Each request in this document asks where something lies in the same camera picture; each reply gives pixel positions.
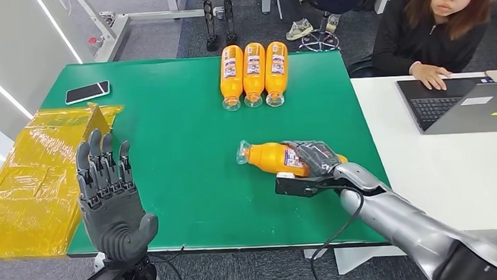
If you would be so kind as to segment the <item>person's right hand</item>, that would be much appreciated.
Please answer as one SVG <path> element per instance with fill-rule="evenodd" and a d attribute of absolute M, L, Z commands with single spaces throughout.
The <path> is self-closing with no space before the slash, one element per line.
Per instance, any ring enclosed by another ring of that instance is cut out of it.
<path fill-rule="evenodd" d="M 421 62 L 415 62 L 410 67 L 410 75 L 414 76 L 418 81 L 429 90 L 447 90 L 444 82 L 444 77 L 451 78 L 452 73 L 444 67 L 435 65 L 427 65 Z"/>

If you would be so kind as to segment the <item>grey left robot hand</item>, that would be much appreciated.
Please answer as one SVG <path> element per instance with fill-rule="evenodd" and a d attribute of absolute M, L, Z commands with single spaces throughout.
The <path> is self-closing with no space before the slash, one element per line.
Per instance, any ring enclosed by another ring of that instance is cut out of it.
<path fill-rule="evenodd" d="M 92 245 L 112 261 L 130 262 L 147 253 L 158 217 L 147 213 L 133 178 L 130 143 L 113 155 L 112 136 L 93 129 L 76 151 L 78 204 Z"/>

